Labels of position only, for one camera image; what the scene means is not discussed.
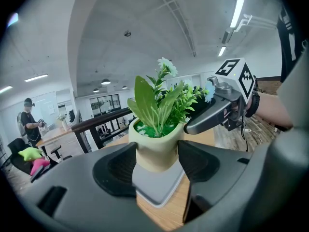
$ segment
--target railing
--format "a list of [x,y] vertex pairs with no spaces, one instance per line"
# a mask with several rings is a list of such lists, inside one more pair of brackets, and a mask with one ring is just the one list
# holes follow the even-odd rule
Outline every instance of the railing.
[[125,128],[122,128],[120,130],[115,131],[114,133],[108,135],[107,137],[100,138],[100,135],[96,129],[96,126],[100,126],[104,123],[110,122],[114,119],[117,119],[119,117],[123,117],[125,115],[131,114],[132,111],[128,108],[123,108],[111,113],[103,114],[101,116],[91,118],[85,121],[82,121],[80,112],[77,112],[77,116],[75,117],[73,124],[72,124],[72,131],[75,133],[77,140],[79,144],[81,145],[83,151],[85,153],[91,152],[90,145],[87,141],[87,138],[85,136],[85,131],[90,130],[91,135],[93,137],[93,140],[95,141],[98,149],[101,149],[104,147],[103,143],[107,140],[112,139],[113,137],[117,136],[118,134],[128,130],[128,126]]

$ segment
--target ceiling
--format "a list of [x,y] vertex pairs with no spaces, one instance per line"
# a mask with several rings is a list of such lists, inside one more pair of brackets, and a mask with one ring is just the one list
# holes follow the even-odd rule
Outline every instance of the ceiling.
[[[101,92],[133,88],[136,75],[154,75],[161,57],[192,63],[177,65],[179,75],[196,73],[195,62],[222,61],[218,53],[235,1],[27,0],[0,43],[0,88],[14,87],[0,102],[69,87],[76,96],[89,95],[103,78],[112,83]],[[280,7],[279,0],[245,0],[242,14],[277,21]],[[223,58],[241,57],[261,33],[243,27]],[[44,73],[47,78],[24,82]]]
[[[70,82],[67,38],[74,1],[27,0],[16,11],[19,20],[8,27],[0,43],[0,88],[13,88],[2,93],[0,101],[19,95],[23,98],[17,100],[24,100],[35,89],[39,95],[69,87],[62,84]],[[48,77],[24,82],[45,73]]]
[[[78,96],[134,86],[136,75],[153,75],[157,59],[218,61],[236,0],[97,0],[85,25],[77,60]],[[245,0],[241,14],[277,21],[279,0]],[[126,30],[131,36],[125,37]],[[242,27],[224,54],[241,57],[262,30]],[[178,69],[179,74],[185,69]]]

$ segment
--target pink pillow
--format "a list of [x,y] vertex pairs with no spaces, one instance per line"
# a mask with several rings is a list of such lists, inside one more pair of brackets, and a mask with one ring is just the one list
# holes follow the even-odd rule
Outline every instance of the pink pillow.
[[33,161],[33,167],[31,169],[31,173],[30,175],[32,176],[39,167],[43,166],[46,167],[50,164],[50,162],[48,160],[44,160],[42,158],[38,158],[36,160]]

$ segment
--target backpack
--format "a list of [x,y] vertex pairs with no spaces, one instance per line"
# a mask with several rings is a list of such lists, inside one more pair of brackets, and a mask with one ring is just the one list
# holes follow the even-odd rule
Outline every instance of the backpack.
[[18,113],[17,115],[17,126],[20,132],[20,135],[23,137],[26,135],[26,130],[25,127],[23,126],[22,122],[21,122],[21,113]]

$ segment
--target wrist strap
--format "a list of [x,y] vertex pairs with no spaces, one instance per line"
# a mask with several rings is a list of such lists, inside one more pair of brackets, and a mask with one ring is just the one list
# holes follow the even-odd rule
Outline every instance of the wrist strap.
[[251,95],[252,98],[252,104],[251,107],[249,108],[249,110],[246,113],[246,117],[250,118],[253,114],[255,114],[257,108],[259,107],[260,104],[260,96],[256,91],[252,92]]

